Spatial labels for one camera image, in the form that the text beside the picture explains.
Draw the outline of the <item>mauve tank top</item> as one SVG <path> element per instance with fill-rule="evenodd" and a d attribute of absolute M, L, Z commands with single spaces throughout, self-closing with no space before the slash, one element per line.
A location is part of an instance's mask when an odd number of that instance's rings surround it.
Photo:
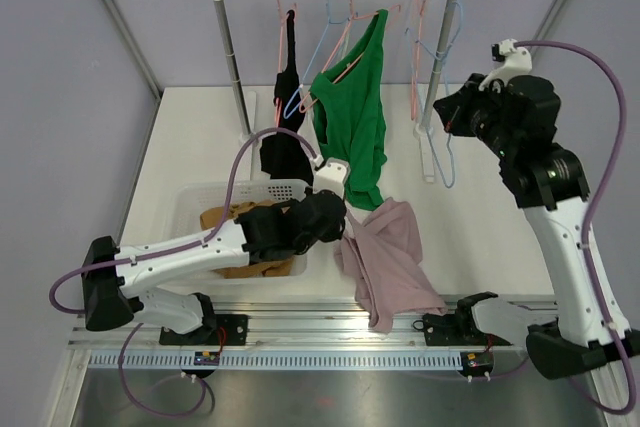
<path fill-rule="evenodd" d="M 447 312 L 421 267 L 423 246 L 409 203 L 389 198 L 364 221 L 352 214 L 347 220 L 350 229 L 334 259 L 341 273 L 355 282 L 354 299 L 369 313 L 371 330 L 390 333 L 394 316 L 400 313 Z"/>

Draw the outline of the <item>brown tank top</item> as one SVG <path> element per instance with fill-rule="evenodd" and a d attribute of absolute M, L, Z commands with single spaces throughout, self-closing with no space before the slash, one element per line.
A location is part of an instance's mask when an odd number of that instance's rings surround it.
<path fill-rule="evenodd" d="M 213 229 L 220 220 L 233 220 L 240 214 L 244 214 L 255 207 L 271 206 L 273 201 L 265 200 L 261 202 L 243 202 L 231 204 L 227 214 L 224 207 L 214 207 L 200 215 L 200 226 L 202 230 Z M 243 267 L 224 267 L 215 269 L 214 272 L 224 279 L 247 279 L 257 277 L 287 277 L 291 274 L 294 260 L 289 258 L 283 261 L 262 262 Z"/>

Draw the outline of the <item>green tank top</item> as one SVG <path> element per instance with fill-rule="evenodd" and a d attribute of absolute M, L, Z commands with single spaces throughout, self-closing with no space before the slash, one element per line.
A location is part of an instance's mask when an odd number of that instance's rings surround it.
<path fill-rule="evenodd" d="M 367 211 L 384 202 L 378 181 L 387 161 L 381 101 L 387 19 L 388 11 L 379 10 L 346 56 L 318 74 L 310 88 L 321 154 L 350 165 L 346 199 Z"/>

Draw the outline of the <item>pink hanger with brown top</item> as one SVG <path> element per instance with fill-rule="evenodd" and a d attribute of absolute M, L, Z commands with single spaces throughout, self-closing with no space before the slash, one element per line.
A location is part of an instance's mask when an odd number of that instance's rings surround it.
<path fill-rule="evenodd" d="M 417 121 L 420 113 L 418 83 L 421 65 L 423 24 L 429 0 L 413 0 L 410 24 L 407 30 L 411 54 L 411 119 Z"/>

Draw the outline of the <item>pink hanger with green top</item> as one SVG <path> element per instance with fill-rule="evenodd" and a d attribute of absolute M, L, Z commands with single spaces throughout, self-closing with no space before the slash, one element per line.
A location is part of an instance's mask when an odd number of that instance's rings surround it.
<path fill-rule="evenodd" d="M 392 17 L 392 24 L 393 22 L 395 22 L 398 18 L 398 16 L 400 15 L 401 11 L 402 11 L 402 6 L 401 4 L 394 4 L 391 5 L 389 8 L 389 11 L 393 12 L 395 11 L 395 16 Z M 378 14 L 377 11 L 366 14 L 366 15 L 359 15 L 358 12 L 355 9 L 355 5 L 354 5 L 354 0 L 349 0 L 349 17 L 347 19 L 347 23 L 345 28 L 343 29 L 343 32 L 341 34 L 341 37 L 339 38 L 338 42 L 336 43 L 333 51 L 331 52 L 331 55 L 329 56 L 329 58 L 327 59 L 325 65 L 323 66 L 323 68 L 321 69 L 321 73 L 326 72 L 326 70 L 331 67 L 331 65 L 334 64 L 334 61 L 337 62 L 337 57 L 338 54 L 340 59 L 342 60 L 345 58 L 346 54 L 347 54 L 347 50 L 348 50 L 348 46 L 349 46 L 349 41 L 350 41 L 350 35 L 351 35 L 351 29 L 354 25 L 354 23 L 356 21 L 361 21 L 361 20 L 367 20 L 370 18 L 375 17 Z M 359 54 L 359 56 L 357 56 L 356 60 L 348 63 L 347 67 L 345 68 L 345 70 L 338 75 L 338 77 L 335 79 L 335 82 L 339 81 L 342 77 L 344 77 L 349 70 L 355 65 L 355 63 L 357 61 L 359 61 L 362 58 L 363 54 Z M 306 101 L 308 99 L 311 98 L 311 92 L 309 89 L 309 92 L 307 92 L 302 98 L 301 98 L 301 102 L 298 105 L 298 111 L 300 113 L 307 113 L 309 110 L 312 109 L 312 107 L 314 106 L 314 104 L 317 102 L 316 100 L 310 101 L 310 103 L 306 103 Z"/>

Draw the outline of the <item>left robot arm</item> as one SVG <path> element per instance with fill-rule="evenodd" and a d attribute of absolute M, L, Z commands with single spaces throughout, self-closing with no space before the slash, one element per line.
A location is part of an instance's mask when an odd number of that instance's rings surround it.
<path fill-rule="evenodd" d="M 347 208 L 329 190 L 301 200 L 256 206 L 217 230 L 158 244 L 118 247 L 109 236 L 94 240 L 82 273 L 85 327 L 106 332 L 130 322 L 163 329 L 163 345 L 206 345 L 221 332 L 209 296 L 177 294 L 163 284 L 219 268 L 281 262 L 315 243 L 341 238 Z"/>

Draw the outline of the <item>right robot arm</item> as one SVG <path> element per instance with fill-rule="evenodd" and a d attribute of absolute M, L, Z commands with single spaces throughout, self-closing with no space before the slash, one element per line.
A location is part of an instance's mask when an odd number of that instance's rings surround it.
<path fill-rule="evenodd" d="M 615 331 L 616 348 L 600 312 L 585 256 L 595 240 L 582 237 L 589 185 L 582 164 L 556 143 L 561 99 L 544 78 L 520 75 L 483 87 L 474 73 L 434 109 L 446 133 L 474 137 L 499 161 L 503 184 L 533 229 L 552 282 L 558 317 L 525 328 L 524 346 L 549 380 L 586 373 L 623 355 L 639 353 L 639 332 L 619 311 L 610 289 L 602 289 Z"/>

